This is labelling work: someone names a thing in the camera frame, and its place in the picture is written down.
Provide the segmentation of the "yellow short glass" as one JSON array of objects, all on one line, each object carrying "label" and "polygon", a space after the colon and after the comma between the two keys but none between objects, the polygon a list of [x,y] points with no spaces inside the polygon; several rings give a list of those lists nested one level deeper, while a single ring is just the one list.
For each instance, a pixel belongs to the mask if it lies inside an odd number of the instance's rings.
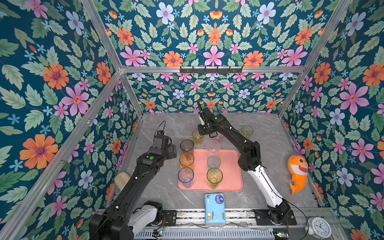
[{"label": "yellow short glass", "polygon": [[198,129],[193,130],[192,132],[193,141],[196,145],[202,145],[204,142],[204,135],[199,133]]}]

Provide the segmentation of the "dark grey tall glass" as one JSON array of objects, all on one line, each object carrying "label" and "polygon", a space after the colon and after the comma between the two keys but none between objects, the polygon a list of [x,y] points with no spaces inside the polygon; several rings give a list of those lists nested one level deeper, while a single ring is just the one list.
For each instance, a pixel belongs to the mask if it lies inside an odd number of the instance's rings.
[{"label": "dark grey tall glass", "polygon": [[195,147],[194,141],[190,139],[182,140],[180,143],[180,148],[183,153],[189,153],[193,155],[194,147]]}]

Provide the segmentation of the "clear tall glass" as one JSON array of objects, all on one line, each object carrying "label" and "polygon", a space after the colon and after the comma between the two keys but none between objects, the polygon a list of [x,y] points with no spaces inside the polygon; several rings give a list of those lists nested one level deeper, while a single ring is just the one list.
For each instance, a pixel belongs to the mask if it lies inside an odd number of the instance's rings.
[{"label": "clear tall glass", "polygon": [[207,142],[206,149],[207,149],[207,157],[208,158],[211,156],[217,156],[218,157],[220,149],[221,149],[221,144],[216,140],[211,140],[211,141]]}]

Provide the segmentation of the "amber tall glass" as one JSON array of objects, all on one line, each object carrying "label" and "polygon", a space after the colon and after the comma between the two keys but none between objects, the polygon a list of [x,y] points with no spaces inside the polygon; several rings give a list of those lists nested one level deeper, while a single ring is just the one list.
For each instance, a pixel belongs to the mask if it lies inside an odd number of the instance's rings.
[{"label": "amber tall glass", "polygon": [[179,162],[180,162],[181,168],[191,168],[191,169],[193,169],[194,162],[195,162],[195,157],[191,153],[183,153],[180,156]]}]

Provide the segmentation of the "blue-grey tall glass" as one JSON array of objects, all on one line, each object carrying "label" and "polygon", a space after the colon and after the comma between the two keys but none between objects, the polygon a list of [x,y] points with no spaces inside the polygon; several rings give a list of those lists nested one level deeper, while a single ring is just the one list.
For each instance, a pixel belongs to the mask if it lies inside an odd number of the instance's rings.
[{"label": "blue-grey tall glass", "polygon": [[185,188],[190,188],[193,185],[195,173],[189,167],[181,168],[178,172],[178,179]]}]

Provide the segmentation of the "teal tall glass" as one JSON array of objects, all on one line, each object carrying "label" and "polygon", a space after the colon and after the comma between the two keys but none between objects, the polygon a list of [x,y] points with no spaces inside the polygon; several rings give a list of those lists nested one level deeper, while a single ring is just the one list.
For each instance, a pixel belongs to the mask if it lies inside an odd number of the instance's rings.
[{"label": "teal tall glass", "polygon": [[208,169],[220,168],[221,159],[218,156],[212,155],[207,158]]}]

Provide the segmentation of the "light green tall glass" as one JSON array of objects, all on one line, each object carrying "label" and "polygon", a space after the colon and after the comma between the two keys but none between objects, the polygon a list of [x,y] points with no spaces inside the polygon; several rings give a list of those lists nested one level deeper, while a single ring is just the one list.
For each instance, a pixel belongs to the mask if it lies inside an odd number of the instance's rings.
[{"label": "light green tall glass", "polygon": [[223,172],[219,168],[210,168],[207,172],[207,179],[212,189],[216,189],[223,180]]}]

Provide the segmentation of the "pink plastic tray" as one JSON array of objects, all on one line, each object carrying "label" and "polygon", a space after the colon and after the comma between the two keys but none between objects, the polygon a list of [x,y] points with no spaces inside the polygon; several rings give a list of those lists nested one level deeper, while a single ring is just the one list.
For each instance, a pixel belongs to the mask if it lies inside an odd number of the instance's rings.
[{"label": "pink plastic tray", "polygon": [[223,173],[223,179],[218,187],[213,189],[207,178],[209,167],[207,165],[207,150],[194,150],[195,162],[193,166],[194,178],[191,187],[187,188],[181,181],[178,187],[184,191],[240,191],[243,188],[242,170],[238,165],[239,153],[236,150],[220,150],[219,158],[221,165],[219,169]]}]

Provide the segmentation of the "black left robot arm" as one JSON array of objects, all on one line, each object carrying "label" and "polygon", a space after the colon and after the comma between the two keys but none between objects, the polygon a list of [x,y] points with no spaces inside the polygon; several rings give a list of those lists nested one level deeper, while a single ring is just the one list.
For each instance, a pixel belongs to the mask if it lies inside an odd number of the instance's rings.
[{"label": "black left robot arm", "polygon": [[172,144],[172,139],[164,131],[157,131],[153,145],[139,156],[130,180],[116,200],[102,215],[96,214],[91,218],[90,239],[132,240],[144,227],[155,221],[158,209],[152,205],[143,206],[142,214],[136,212],[135,220],[131,220],[131,215],[143,191],[164,165],[164,161],[176,157],[177,149]]}]

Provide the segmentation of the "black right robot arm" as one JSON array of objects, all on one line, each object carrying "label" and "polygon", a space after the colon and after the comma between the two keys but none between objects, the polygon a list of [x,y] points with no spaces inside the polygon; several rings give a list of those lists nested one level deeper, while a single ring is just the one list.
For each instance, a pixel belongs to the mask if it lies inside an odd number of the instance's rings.
[{"label": "black right robot arm", "polygon": [[264,195],[271,222],[275,225],[285,223],[291,213],[291,207],[267,176],[261,161],[260,144],[244,137],[222,114],[215,115],[208,107],[203,108],[200,103],[197,104],[201,120],[201,124],[198,125],[199,134],[209,135],[212,138],[214,133],[220,133],[237,148],[240,153],[238,165],[251,175]]}]

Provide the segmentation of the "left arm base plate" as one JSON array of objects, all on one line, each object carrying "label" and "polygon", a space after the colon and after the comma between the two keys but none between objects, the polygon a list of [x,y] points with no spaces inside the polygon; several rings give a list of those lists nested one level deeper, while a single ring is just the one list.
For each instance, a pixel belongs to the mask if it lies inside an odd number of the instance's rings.
[{"label": "left arm base plate", "polygon": [[176,210],[162,210],[157,212],[155,220],[148,224],[149,227],[164,227],[164,226],[175,226],[177,219],[177,211]]}]

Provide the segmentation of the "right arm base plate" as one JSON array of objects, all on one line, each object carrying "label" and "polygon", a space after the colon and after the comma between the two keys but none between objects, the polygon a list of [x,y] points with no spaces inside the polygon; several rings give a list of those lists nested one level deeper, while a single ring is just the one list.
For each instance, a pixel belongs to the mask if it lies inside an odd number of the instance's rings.
[{"label": "right arm base plate", "polygon": [[273,221],[272,215],[268,209],[252,209],[253,213],[255,214],[255,220],[257,223],[257,226],[297,226],[298,223],[296,221],[294,212],[292,210],[289,211],[288,215],[283,219],[283,221],[280,224],[277,224]]}]

